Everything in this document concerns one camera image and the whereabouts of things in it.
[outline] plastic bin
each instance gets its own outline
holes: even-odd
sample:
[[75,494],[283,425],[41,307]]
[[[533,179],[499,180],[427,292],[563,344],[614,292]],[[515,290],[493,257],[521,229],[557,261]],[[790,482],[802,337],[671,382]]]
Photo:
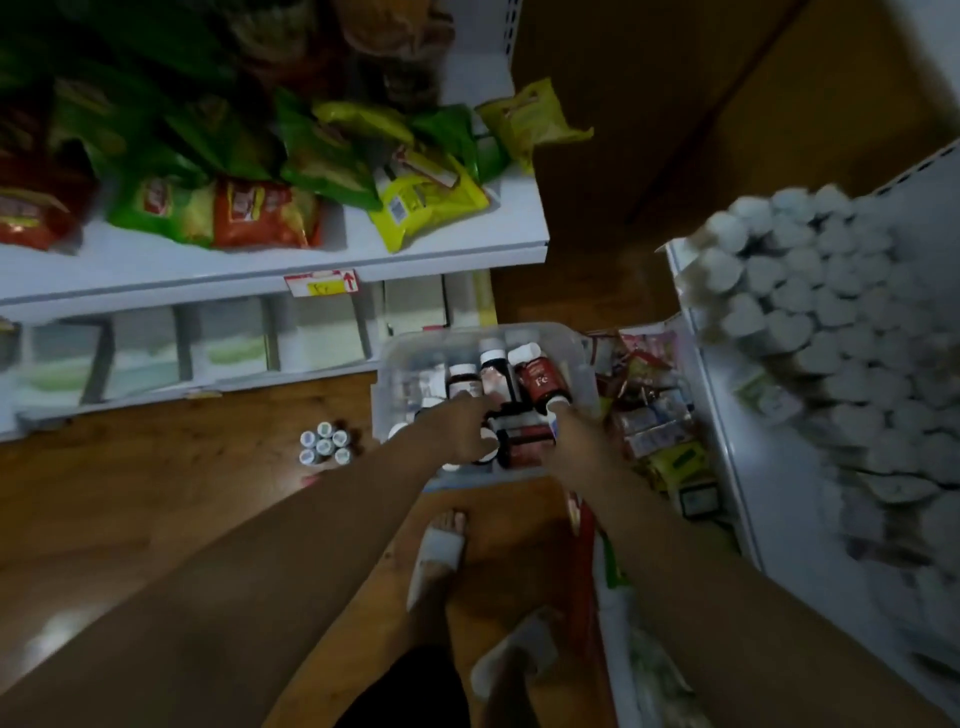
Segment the plastic bin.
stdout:
[[[496,339],[507,350],[535,341],[560,368],[574,404],[584,412],[600,413],[593,369],[587,361],[585,337],[563,324],[508,324],[486,328],[457,328],[403,334],[391,339],[380,354],[376,384],[371,387],[373,437],[381,443],[390,428],[406,422],[420,398],[419,373],[438,364],[480,364],[480,353],[494,349],[481,342]],[[544,474],[543,468],[504,470],[491,466],[464,466],[456,473],[439,471],[427,490],[493,485],[526,480]]]

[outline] shelf price tag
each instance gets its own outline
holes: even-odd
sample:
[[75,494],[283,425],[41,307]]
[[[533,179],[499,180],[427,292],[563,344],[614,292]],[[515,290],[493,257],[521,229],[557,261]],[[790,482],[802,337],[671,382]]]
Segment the shelf price tag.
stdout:
[[340,293],[356,293],[360,290],[357,274],[352,268],[342,271],[314,271],[294,276],[284,276],[283,280],[294,298],[310,296],[336,296]]

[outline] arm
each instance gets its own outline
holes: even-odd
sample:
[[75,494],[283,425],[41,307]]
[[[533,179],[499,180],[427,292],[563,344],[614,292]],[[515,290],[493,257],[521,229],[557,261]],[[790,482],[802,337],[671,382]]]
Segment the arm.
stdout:
[[700,540],[595,424],[558,411],[547,468],[596,513],[637,605],[717,726],[950,726],[864,647]]
[[0,696],[0,725],[258,728],[446,462],[487,454],[463,395],[207,546]]

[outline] barcode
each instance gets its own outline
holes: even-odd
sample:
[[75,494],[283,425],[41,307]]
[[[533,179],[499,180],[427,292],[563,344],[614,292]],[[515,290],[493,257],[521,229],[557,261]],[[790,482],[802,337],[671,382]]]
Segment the barcode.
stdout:
[[407,208],[403,206],[403,201],[394,197],[387,205],[390,208],[390,216],[394,218],[394,224],[399,225],[407,219]]

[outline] hand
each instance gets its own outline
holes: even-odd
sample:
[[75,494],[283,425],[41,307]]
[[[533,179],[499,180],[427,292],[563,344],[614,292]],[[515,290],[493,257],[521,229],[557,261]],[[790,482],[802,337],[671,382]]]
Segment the hand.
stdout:
[[480,437],[487,413],[496,407],[496,402],[489,397],[473,397],[461,392],[452,400],[420,413],[416,427],[429,430],[431,443],[444,456],[445,463],[466,465],[496,449],[496,442]]
[[543,465],[568,490],[583,493],[629,468],[597,422],[568,404],[550,410],[557,416],[557,444],[544,449]]

